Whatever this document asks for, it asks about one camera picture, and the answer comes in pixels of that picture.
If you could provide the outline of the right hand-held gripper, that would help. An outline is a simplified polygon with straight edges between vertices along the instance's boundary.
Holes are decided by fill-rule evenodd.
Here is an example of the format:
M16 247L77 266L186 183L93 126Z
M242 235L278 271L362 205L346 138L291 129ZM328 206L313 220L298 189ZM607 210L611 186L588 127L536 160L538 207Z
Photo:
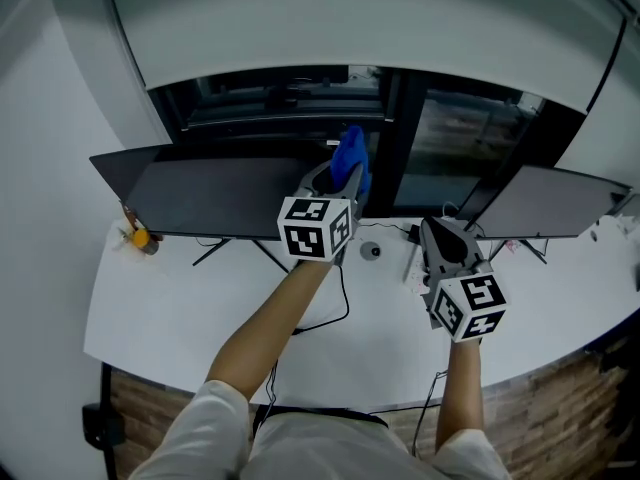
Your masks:
M509 301L474 237L450 221L427 217L420 246L428 289L422 298L432 327L455 343L495 332Z

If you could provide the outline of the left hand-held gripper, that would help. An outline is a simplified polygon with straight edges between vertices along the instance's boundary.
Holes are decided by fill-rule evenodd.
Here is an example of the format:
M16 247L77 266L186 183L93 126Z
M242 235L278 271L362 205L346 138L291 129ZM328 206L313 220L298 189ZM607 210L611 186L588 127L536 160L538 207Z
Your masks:
M344 187L333 188L330 163L325 162L301 180L287 196L277 218L285 252L296 260L341 263L361 215L360 189L364 167L357 164Z

